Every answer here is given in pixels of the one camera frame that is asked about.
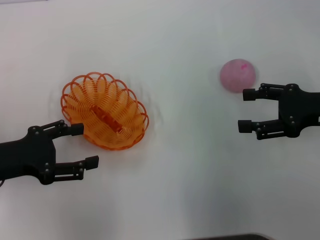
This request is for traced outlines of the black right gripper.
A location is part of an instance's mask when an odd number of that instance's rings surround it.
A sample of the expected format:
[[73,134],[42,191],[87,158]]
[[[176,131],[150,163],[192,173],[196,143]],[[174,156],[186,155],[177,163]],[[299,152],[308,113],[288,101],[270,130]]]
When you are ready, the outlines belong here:
[[297,84],[286,86],[261,83],[258,89],[242,91],[244,101],[278,100],[279,119],[268,121],[238,120],[240,133],[255,132],[258,140],[297,138],[307,127],[320,126],[320,92],[307,92]]

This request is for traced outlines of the orange plastic wire basket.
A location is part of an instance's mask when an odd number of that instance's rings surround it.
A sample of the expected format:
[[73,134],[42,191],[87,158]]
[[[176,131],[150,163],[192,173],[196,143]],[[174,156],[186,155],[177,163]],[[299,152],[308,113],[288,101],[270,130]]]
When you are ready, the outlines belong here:
[[84,138],[109,151],[126,150],[145,136],[150,118],[135,93],[109,73],[76,76],[62,89],[61,112],[84,125]]

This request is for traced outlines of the dark rounded robot base edge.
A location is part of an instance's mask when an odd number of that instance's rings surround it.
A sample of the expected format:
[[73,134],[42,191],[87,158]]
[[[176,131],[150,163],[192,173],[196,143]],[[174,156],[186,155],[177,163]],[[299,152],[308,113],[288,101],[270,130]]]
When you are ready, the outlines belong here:
[[275,239],[259,233],[244,233],[244,234],[235,234],[235,235],[194,238],[191,240],[275,240]]

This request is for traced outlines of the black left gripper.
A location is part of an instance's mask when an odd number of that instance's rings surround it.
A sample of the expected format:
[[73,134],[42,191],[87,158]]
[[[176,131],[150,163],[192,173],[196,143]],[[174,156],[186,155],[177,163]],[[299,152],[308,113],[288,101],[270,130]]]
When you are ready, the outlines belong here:
[[53,139],[84,134],[84,124],[67,125],[64,120],[31,126],[25,137],[0,143],[0,181],[32,176],[41,184],[83,180],[84,172],[96,169],[99,157],[76,162],[56,163]]

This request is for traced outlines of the pink peach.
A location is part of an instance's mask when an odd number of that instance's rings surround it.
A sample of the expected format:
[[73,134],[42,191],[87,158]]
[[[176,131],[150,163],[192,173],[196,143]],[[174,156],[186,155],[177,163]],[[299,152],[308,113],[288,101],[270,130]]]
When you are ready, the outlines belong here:
[[256,82],[256,70],[245,59],[233,59],[225,63],[219,73],[222,86],[232,93],[241,93],[251,88]]

